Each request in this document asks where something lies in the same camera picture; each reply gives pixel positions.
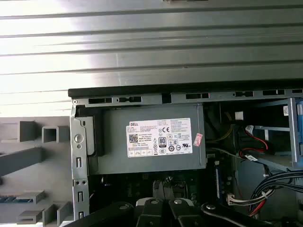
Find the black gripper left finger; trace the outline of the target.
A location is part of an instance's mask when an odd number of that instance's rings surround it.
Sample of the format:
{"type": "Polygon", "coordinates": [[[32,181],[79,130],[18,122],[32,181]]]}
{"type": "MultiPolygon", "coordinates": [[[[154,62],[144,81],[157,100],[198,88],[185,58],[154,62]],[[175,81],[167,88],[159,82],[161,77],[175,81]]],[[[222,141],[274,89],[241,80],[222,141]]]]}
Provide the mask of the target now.
{"type": "Polygon", "coordinates": [[[143,205],[115,202],[71,223],[72,227],[161,227],[163,201],[144,198],[143,205]]]}

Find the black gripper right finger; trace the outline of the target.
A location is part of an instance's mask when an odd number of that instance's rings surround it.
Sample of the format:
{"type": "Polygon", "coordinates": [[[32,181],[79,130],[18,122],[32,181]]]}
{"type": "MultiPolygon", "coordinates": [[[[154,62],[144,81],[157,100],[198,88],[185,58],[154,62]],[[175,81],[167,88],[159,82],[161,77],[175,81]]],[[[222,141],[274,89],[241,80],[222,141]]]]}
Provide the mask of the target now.
{"type": "Polygon", "coordinates": [[[221,204],[204,203],[199,208],[185,199],[169,202],[174,219],[181,227],[261,227],[258,221],[221,204]]]}

